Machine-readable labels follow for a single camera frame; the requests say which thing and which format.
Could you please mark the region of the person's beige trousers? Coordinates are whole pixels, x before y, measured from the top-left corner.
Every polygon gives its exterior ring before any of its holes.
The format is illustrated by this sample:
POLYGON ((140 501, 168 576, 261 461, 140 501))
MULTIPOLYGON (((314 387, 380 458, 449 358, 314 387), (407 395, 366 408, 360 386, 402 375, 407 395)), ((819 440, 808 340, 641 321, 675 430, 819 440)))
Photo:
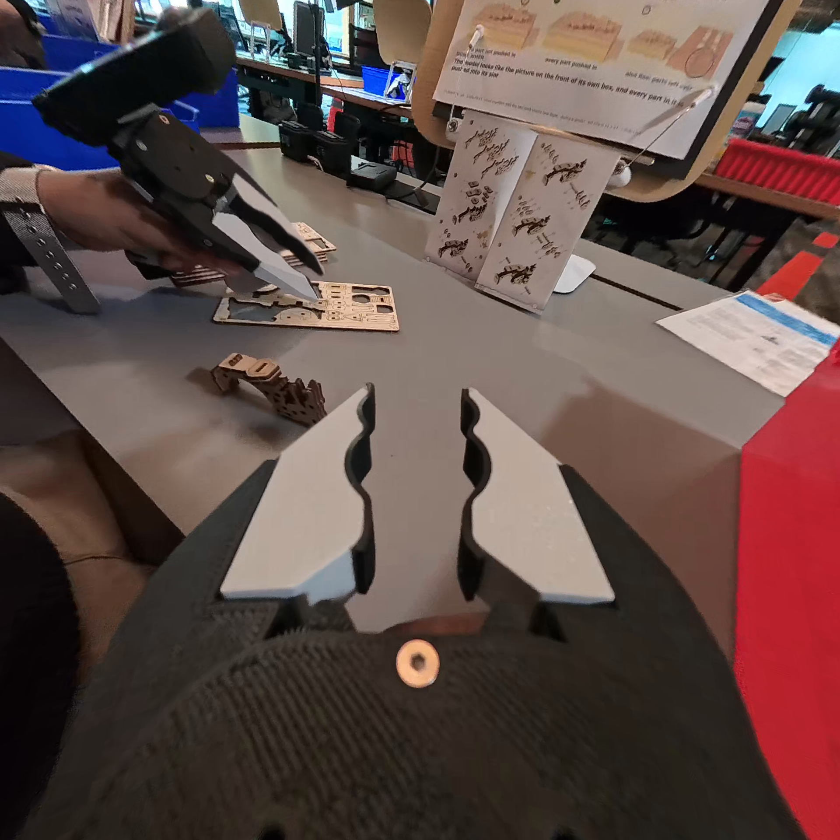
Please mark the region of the person's beige trousers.
POLYGON ((1 487, 57 549, 80 625, 79 681, 102 661, 153 572, 131 554, 79 434, 1 447, 1 487))

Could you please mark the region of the stack of wooden puzzle sheets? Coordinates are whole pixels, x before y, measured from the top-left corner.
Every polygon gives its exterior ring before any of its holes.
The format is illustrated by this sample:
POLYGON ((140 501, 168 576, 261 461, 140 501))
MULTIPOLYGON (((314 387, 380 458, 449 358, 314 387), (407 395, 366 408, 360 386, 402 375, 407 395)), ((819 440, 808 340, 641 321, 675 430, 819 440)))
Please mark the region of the stack of wooden puzzle sheets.
MULTIPOLYGON (((293 226, 299 238, 303 240, 311 253, 317 257, 319 264, 322 266, 325 265, 328 262, 329 254, 334 252, 336 247, 307 224, 294 223, 293 226)), ((263 246, 272 254, 273 264, 282 261, 288 267, 290 273, 308 276, 310 273, 309 269, 304 266, 303 262, 289 248, 278 248, 277 242, 260 229, 256 230, 255 234, 263 246)), ((240 275, 234 277, 234 285, 231 286, 226 272, 205 266, 195 266, 189 272, 174 272, 168 278, 173 286, 180 289, 222 283, 225 284, 227 289, 239 293, 253 293, 261 290, 273 291, 277 289, 290 293, 285 282, 259 280, 258 278, 246 278, 242 280, 240 275)))

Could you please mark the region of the black battery charger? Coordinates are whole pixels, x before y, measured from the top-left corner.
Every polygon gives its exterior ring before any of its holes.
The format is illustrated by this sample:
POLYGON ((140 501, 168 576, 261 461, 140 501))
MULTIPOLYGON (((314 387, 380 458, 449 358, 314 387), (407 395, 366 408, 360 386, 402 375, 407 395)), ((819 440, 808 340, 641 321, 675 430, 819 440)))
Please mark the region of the black battery charger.
POLYGON ((306 163, 317 157, 317 132, 297 121, 277 125, 281 152, 293 161, 306 163))
POLYGON ((351 169, 351 159, 355 140, 340 134, 321 130, 312 135, 311 153, 321 169, 333 176, 347 180, 351 169))

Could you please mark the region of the background wooden desk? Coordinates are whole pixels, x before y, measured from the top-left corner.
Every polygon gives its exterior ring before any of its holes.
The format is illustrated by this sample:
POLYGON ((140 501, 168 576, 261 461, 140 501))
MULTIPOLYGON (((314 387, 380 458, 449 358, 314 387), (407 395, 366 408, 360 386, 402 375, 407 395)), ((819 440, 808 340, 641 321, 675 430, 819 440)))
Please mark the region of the background wooden desk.
POLYGON ((338 71, 316 77, 306 70, 289 68, 286 64, 236 55, 238 84, 249 90, 265 91, 294 103, 323 105, 323 100, 337 99, 351 102, 360 108, 413 119, 411 106, 404 101, 378 96, 363 88, 361 77, 338 71))

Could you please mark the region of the red ribbed crate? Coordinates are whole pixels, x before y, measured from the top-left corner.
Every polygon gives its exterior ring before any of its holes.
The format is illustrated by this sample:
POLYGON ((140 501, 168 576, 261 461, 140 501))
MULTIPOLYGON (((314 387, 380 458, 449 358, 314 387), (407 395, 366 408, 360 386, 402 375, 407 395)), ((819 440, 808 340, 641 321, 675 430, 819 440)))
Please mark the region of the red ribbed crate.
POLYGON ((730 140, 715 175, 778 193, 839 206, 839 161, 758 143, 730 140))

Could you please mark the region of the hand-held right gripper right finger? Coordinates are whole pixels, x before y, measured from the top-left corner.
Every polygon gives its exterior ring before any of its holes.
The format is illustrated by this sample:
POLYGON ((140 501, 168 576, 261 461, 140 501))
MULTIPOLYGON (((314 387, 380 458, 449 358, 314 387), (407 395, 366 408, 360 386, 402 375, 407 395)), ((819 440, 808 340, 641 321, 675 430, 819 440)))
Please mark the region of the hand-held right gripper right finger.
POLYGON ((614 603, 561 462, 473 387, 461 393, 460 431, 472 486, 457 556, 465 599, 614 603))

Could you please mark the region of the grey desk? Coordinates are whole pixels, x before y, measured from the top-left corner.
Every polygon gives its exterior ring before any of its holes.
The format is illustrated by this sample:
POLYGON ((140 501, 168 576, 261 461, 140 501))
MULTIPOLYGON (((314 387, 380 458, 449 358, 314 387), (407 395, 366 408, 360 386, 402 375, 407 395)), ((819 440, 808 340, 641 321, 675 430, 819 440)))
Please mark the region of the grey desk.
POLYGON ((82 254, 97 316, 64 310, 38 272, 2 297, 2 340, 183 533, 299 431, 206 371, 232 352, 322 384, 329 409, 376 397, 376 571, 356 626, 477 609, 455 572, 463 473, 460 393, 476 388, 573 466, 658 553, 728 659, 736 605, 742 447, 782 399, 658 325, 725 293, 584 242, 595 277, 532 316, 426 262, 434 219, 284 158, 229 151, 291 220, 337 247, 327 275, 391 287, 398 332, 218 324, 219 286, 143 280, 121 254, 82 254))

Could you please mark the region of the folded assembly instruction sheet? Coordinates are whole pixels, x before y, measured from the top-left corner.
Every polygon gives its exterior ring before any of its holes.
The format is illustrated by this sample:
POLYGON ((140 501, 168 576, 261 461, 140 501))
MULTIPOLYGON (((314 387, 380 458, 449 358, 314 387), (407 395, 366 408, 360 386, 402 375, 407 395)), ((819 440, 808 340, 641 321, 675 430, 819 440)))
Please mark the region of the folded assembly instruction sheet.
POLYGON ((465 110, 425 248, 475 289, 539 313, 620 160, 617 149, 465 110))

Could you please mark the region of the partly built wooden model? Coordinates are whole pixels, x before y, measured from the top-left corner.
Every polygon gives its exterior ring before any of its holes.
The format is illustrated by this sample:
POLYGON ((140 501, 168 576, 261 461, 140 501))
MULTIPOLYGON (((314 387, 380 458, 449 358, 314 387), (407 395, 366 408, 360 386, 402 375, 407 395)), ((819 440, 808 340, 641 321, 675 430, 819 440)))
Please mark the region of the partly built wooden model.
POLYGON ((242 384, 250 385, 267 399, 276 414, 304 427, 327 416, 321 384, 315 380, 305 383, 301 378, 292 380, 273 360, 231 353, 210 374, 221 393, 233 392, 242 384))

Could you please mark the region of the person's left hand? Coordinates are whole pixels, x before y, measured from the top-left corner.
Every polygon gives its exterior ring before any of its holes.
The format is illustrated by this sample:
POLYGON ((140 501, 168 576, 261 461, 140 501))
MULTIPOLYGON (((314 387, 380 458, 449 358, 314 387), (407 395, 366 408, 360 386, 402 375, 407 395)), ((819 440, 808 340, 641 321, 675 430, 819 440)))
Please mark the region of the person's left hand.
POLYGON ((241 271, 234 262, 187 242, 118 170, 43 170, 37 192, 53 228, 84 249, 130 252, 173 272, 202 267, 233 276, 241 271))

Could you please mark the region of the plywood display board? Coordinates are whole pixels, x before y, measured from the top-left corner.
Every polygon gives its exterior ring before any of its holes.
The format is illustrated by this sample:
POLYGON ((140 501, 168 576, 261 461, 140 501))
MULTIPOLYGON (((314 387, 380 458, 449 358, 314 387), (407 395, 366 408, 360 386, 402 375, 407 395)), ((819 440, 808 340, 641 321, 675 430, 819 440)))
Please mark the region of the plywood display board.
MULTIPOLYGON (((459 120, 463 118, 464 111, 473 109, 459 108, 437 101, 435 89, 448 48, 453 41, 463 3, 460 1, 435 2, 413 92, 412 111, 416 128, 429 143, 450 150, 455 147, 454 133, 459 120)), ((648 150, 638 150, 619 143, 595 140, 584 135, 515 119, 508 120, 526 124, 538 132, 573 135, 617 149, 620 160, 625 161, 628 167, 629 181, 608 186, 605 191, 636 203, 664 201, 693 184, 721 150, 743 104, 753 91, 800 5, 801 2, 795 1, 770 2, 765 23, 760 24, 758 32, 750 38, 744 55, 738 61, 730 80, 725 84, 724 91, 718 98, 709 120, 703 124, 700 137, 692 149, 692 155, 683 161, 676 161, 663 155, 652 154, 648 150)))

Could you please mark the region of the laminated instruction poster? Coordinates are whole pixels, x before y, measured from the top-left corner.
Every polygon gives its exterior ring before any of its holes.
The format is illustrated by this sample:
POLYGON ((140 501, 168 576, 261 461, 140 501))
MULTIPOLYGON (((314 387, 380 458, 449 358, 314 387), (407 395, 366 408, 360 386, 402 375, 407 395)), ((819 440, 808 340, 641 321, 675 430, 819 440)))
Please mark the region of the laminated instruction poster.
POLYGON ((435 99, 683 161, 769 6, 464 2, 435 99))

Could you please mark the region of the white stand base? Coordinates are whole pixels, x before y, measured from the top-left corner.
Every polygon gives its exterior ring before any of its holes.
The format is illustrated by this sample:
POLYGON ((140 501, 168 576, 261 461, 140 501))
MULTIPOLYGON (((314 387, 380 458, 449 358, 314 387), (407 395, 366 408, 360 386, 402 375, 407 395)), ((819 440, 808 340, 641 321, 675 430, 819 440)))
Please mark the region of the white stand base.
POLYGON ((594 262, 572 254, 554 286, 553 293, 559 295, 571 294, 594 272, 594 262))

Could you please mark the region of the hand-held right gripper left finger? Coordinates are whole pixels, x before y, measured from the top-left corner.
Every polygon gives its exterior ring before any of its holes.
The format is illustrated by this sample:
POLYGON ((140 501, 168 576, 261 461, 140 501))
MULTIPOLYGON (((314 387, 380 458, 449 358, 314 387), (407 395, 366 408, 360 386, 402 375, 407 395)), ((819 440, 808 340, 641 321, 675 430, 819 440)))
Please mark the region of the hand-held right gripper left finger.
POLYGON ((226 601, 347 600, 375 577, 364 480, 375 386, 366 383, 278 458, 220 586, 226 601))

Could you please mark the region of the cut-out wooden puzzle sheet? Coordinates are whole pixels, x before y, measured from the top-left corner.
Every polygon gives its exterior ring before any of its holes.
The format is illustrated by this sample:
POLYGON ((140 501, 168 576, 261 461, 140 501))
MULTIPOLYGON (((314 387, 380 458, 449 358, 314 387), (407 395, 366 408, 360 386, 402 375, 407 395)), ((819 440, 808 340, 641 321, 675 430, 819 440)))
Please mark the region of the cut-out wooden puzzle sheet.
POLYGON ((227 290, 213 315, 217 324, 275 328, 397 333, 393 289, 320 281, 319 299, 304 300, 276 288, 253 293, 227 290))

